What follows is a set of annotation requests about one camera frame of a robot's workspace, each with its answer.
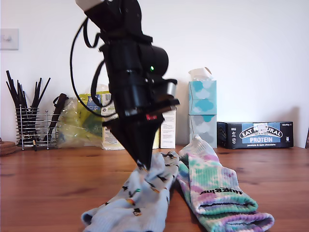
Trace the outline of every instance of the black box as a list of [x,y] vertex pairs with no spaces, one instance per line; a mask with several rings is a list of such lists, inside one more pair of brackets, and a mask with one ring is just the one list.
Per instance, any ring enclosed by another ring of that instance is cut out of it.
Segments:
[[218,122],[217,139],[228,149],[293,147],[293,122]]

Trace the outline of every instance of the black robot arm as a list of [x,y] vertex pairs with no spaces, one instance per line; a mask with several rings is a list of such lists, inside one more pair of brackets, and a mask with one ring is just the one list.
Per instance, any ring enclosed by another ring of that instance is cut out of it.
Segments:
[[[76,0],[87,17],[99,28],[105,44],[99,49],[109,77],[109,90],[118,118],[103,123],[129,152],[135,162],[150,168],[155,133],[163,122],[162,113],[179,104],[174,98],[176,80],[165,80],[169,58],[165,50],[152,45],[152,37],[141,30],[141,10],[137,0]],[[84,39],[91,46],[86,34]],[[96,98],[96,71],[91,96]]]

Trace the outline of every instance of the wooden table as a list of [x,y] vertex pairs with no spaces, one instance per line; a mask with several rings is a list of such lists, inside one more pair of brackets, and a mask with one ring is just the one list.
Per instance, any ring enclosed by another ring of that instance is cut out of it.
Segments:
[[[223,166],[237,171],[259,211],[275,217],[271,232],[309,231],[309,150],[216,151]],[[98,148],[24,151],[0,162],[1,232],[82,232],[81,213],[113,197],[135,168],[125,151]],[[205,231],[178,183],[165,231]]]

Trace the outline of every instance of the light switch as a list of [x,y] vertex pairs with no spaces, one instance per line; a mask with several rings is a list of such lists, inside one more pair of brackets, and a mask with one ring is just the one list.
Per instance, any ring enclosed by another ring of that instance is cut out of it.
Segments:
[[19,31],[18,29],[1,29],[1,50],[18,50],[19,49]]

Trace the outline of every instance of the metal utensil holder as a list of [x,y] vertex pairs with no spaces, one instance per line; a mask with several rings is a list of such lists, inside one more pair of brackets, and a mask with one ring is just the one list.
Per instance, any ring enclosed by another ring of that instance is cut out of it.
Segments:
[[49,124],[54,114],[39,114],[39,108],[16,108],[17,146],[22,147],[46,147],[47,150],[57,146],[58,131],[56,126],[49,134]]

